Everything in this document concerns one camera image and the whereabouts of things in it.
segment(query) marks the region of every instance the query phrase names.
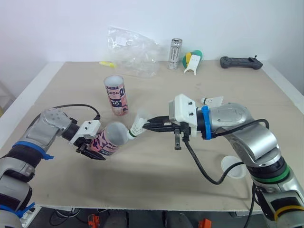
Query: table surface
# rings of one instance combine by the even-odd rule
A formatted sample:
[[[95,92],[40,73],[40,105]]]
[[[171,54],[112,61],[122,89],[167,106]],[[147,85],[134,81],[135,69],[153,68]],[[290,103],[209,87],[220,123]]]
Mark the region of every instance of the table surface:
[[[183,68],[168,70],[161,64],[157,76],[123,76],[129,114],[114,116],[103,80],[114,69],[98,63],[65,63],[26,113],[0,150],[7,153],[42,110],[62,104],[85,103],[102,115],[102,127],[120,121],[131,127],[138,107],[152,115],[168,115],[168,101],[183,93],[200,106],[202,97],[223,95],[224,102],[246,106],[255,119],[265,118],[276,135],[282,155],[303,185],[304,118],[289,98],[260,70],[222,69],[218,61],[203,61],[197,75],[183,74]],[[81,124],[95,113],[84,107],[63,109]],[[214,179],[222,170],[221,159],[235,155],[224,138],[190,141],[201,163]],[[42,206],[74,206],[117,209],[167,210],[248,210],[252,180],[226,178],[215,186],[196,167],[182,145],[174,150],[173,133],[145,132],[128,142],[106,161],[91,160],[75,152],[63,138],[57,138],[48,151],[55,159],[42,161],[30,182],[33,198]]]

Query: pink cylindrical can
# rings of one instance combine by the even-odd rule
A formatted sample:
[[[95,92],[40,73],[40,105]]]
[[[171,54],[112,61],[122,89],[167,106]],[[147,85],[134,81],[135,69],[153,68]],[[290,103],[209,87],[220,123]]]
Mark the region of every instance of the pink cylindrical can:
[[[127,132],[128,129],[123,123],[112,122],[91,141],[90,150],[110,156],[129,141]]]
[[[112,111],[115,115],[128,113],[127,96],[125,94],[124,80],[119,75],[112,75],[104,80]]]

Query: game controller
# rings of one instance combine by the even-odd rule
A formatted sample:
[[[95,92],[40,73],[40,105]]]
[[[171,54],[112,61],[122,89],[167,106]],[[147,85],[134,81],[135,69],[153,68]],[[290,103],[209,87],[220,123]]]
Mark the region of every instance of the game controller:
[[[224,56],[220,58],[219,63],[222,68],[229,68],[229,67],[249,67],[255,70],[258,70],[262,67],[263,63],[256,59],[257,56],[254,58],[229,58]]]

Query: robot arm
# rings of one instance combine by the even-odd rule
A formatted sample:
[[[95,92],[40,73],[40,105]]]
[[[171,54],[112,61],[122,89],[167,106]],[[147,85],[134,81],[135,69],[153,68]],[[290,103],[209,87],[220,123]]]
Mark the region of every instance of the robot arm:
[[[266,127],[254,121],[240,104],[197,108],[193,100],[179,95],[169,102],[169,116],[150,119],[144,128],[174,132],[176,150],[181,149],[181,133],[185,142],[197,132],[206,140],[224,136],[251,174],[265,216],[275,220],[280,228],[300,228],[304,226],[303,189],[281,156],[276,137],[268,130],[268,122],[264,121]]]
[[[69,144],[75,145],[78,153],[105,160],[88,149],[99,127],[99,120],[85,121],[78,126],[76,120],[55,108],[43,111],[34,120],[20,140],[0,159],[0,228],[22,227],[19,218],[34,206],[26,207],[32,195],[28,182],[34,177],[41,159],[54,158],[47,151],[56,136],[62,136]]]

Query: white paper cup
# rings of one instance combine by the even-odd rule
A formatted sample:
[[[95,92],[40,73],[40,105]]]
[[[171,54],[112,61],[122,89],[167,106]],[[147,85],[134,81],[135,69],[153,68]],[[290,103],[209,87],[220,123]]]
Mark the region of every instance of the white paper cup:
[[[226,171],[226,169],[229,168],[229,166],[241,162],[241,160],[235,156],[226,156],[222,159],[222,162],[220,163],[222,170]],[[234,167],[230,172],[227,174],[227,176],[232,177],[232,178],[243,178],[246,176],[246,166],[243,165],[238,165]]]
[[[126,144],[128,129],[121,122],[112,122],[108,124],[90,144],[90,150],[110,156],[117,149]]]

